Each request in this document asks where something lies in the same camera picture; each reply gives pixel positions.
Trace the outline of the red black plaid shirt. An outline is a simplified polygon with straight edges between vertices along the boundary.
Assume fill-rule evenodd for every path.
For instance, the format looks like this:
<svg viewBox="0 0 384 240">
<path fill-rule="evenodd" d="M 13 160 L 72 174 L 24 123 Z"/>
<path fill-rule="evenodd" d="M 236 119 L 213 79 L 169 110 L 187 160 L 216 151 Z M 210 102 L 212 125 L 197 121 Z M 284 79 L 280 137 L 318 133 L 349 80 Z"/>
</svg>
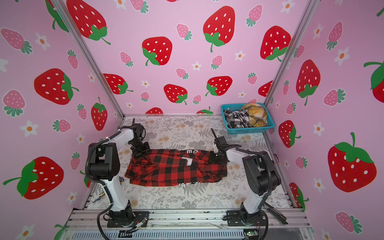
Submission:
<svg viewBox="0 0 384 240">
<path fill-rule="evenodd" d="M 144 187 L 173 187 L 181 184 L 217 183 L 227 177 L 226 165 L 211 162 L 215 155 L 203 150 L 149 150 L 132 157 L 125 177 Z"/>
</svg>

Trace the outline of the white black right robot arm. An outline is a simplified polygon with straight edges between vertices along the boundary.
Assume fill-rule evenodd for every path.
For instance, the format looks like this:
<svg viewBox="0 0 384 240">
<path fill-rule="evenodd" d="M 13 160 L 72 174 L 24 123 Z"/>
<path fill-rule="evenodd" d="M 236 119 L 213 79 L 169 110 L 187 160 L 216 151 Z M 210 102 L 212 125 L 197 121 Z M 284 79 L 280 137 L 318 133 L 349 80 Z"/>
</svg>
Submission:
<svg viewBox="0 0 384 240">
<path fill-rule="evenodd" d="M 243 164 L 250 191 L 245 201 L 241 203 L 236 213 L 226 216 L 231 224 L 252 226 L 259 224 L 267 226 L 268 217 L 262 210 L 268 197 L 281 184 L 281 177 L 274 167 L 274 162 L 265 151 L 254 152 L 242 149 L 241 145 L 228 144 L 225 137 L 215 138 L 217 150 L 210 155 L 210 162 L 222 166 L 229 162 Z"/>
</svg>

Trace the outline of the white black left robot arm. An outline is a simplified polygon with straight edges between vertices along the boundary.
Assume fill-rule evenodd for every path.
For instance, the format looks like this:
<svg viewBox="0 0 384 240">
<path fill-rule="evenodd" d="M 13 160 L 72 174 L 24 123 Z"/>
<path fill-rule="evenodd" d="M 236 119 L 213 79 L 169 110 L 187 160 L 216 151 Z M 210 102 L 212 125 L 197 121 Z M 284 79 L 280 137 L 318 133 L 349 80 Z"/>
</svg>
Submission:
<svg viewBox="0 0 384 240">
<path fill-rule="evenodd" d="M 149 212 L 134 212 L 125 196 L 119 172 L 121 163 L 118 151 L 125 145 L 131 145 L 134 157 L 141 157 L 150 150 L 149 144 L 143 142 L 146 130 L 132 122 L 130 126 L 122 126 L 105 140 L 89 145 L 85 167 L 86 177 L 104 189 L 110 205 L 97 216 L 97 224 L 101 229 L 100 217 L 106 217 L 108 228 L 129 228 L 137 231 L 147 226 Z"/>
</svg>

